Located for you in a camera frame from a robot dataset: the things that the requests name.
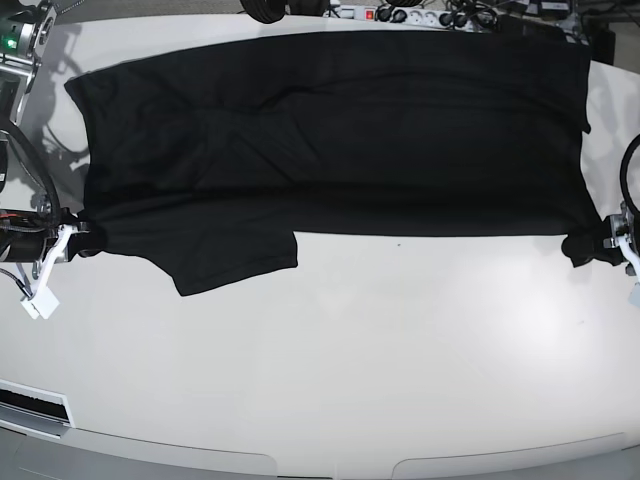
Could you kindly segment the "black t-shirt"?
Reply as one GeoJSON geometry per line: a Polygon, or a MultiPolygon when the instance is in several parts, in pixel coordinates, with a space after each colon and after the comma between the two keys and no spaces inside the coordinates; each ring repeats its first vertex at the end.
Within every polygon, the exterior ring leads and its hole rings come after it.
{"type": "Polygon", "coordinates": [[[196,295],[298,264],[299,232],[579,236],[590,54],[500,34],[335,31],[69,80],[95,250],[196,295]]]}

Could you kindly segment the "white power strip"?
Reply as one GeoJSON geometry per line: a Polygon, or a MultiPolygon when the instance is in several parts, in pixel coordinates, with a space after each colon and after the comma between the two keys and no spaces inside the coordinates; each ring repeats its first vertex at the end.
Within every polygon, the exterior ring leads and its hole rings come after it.
{"type": "Polygon", "coordinates": [[[423,5],[414,7],[394,7],[390,4],[355,5],[339,1],[331,1],[324,12],[325,18],[355,20],[361,22],[377,22],[422,28],[427,30],[455,30],[463,32],[482,32],[481,27],[473,20],[462,20],[458,13],[451,24],[445,24],[445,18],[451,14],[447,10],[434,10],[423,5]]]}

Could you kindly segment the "white slotted table bracket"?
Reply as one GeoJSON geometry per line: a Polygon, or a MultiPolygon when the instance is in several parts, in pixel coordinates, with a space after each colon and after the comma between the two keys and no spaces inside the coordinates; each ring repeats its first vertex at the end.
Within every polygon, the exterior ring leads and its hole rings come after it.
{"type": "Polygon", "coordinates": [[[65,395],[2,380],[1,427],[60,440],[76,425],[65,395]]]}

